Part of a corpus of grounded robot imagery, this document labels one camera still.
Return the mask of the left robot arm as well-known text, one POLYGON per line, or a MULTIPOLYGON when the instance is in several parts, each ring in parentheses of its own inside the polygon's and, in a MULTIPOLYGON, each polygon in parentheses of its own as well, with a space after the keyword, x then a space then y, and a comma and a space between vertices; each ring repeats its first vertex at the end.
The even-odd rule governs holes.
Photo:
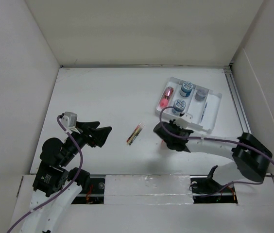
POLYGON ((67 209, 73 203, 102 204, 105 177, 91 178, 90 173, 75 167, 65 169, 85 145, 102 147, 112 128, 99 122, 77 122, 65 142, 50 138, 44 142, 41 163, 33 183, 30 214, 20 229, 22 233, 57 232, 67 209))

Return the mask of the pink capped tube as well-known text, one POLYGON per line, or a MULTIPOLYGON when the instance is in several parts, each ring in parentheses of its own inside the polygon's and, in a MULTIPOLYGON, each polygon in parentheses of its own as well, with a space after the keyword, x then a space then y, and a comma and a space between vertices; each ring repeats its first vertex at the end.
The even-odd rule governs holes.
POLYGON ((164 91, 164 93, 163 93, 163 95, 162 95, 160 104, 159 104, 159 106, 160 106, 161 108, 164 108, 164 107, 167 107, 167 106, 168 106, 169 101, 170 101, 170 98, 171 98, 171 96, 173 95, 173 92, 174 92, 174 88, 171 87, 171 86, 168 86, 168 87, 165 89, 165 91, 164 91))

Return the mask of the grey clear small jar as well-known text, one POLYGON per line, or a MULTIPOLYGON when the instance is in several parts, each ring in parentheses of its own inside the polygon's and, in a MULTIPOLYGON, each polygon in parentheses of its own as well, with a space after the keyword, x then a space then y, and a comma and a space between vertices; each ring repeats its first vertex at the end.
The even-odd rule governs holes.
POLYGON ((197 101, 203 101, 207 95, 208 95, 208 90, 200 88, 196 91, 195 99, 197 101))

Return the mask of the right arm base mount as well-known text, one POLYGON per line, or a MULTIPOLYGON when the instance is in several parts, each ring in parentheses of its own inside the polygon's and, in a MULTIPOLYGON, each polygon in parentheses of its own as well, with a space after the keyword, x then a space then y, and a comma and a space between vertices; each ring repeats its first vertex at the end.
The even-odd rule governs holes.
POLYGON ((213 174, 217 167, 214 166, 207 176, 192 176, 190 178, 191 184, 188 189, 192 192, 194 204, 238 203, 235 189, 232 186, 223 189, 223 185, 213 180, 213 174))

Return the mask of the black red pen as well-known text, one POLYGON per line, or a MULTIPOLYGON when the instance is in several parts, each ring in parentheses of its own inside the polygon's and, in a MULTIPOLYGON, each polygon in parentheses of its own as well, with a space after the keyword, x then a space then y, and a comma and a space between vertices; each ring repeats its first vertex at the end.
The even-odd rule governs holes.
POLYGON ((127 145, 131 142, 131 140, 133 139, 133 137, 136 135, 136 133, 137 133, 137 131, 139 130, 139 128, 141 127, 141 125, 142 125, 142 122, 140 122, 140 123, 136 126, 136 128, 133 130, 132 134, 131 134, 131 135, 129 136, 129 138, 126 140, 126 144, 127 144, 127 145))

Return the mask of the blue patterned lid jar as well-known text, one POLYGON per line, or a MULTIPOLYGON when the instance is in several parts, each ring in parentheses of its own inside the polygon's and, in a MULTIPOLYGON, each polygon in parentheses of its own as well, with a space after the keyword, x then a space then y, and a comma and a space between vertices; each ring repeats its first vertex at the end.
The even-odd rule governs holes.
POLYGON ((176 116, 179 116, 181 113, 184 112, 186 107, 186 102, 183 99, 175 100, 172 108, 172 113, 176 116))

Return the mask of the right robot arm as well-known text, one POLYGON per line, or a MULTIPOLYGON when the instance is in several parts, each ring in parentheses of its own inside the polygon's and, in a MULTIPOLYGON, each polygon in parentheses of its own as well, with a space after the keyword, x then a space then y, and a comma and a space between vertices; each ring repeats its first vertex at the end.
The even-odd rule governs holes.
POLYGON ((230 163, 226 165, 215 165, 211 168, 206 179, 206 185, 211 191, 218 191, 229 182, 245 178, 255 183, 262 183, 273 156, 250 133, 242 133, 236 138, 211 138, 193 130, 181 128, 173 121, 158 123, 153 132, 171 150, 201 152, 230 160, 230 163))

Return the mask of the clear blue pen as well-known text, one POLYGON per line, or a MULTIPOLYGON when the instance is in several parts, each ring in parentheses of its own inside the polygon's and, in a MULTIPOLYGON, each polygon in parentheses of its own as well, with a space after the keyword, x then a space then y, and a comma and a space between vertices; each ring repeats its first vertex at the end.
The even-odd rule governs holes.
POLYGON ((202 121, 203 121, 203 119, 204 119, 204 116, 205 116, 205 112, 206 112, 207 106, 208 106, 208 102, 205 103, 205 106, 204 106, 204 108, 203 108, 202 115, 201 115, 201 119, 200 119, 200 123, 202 123, 202 121))

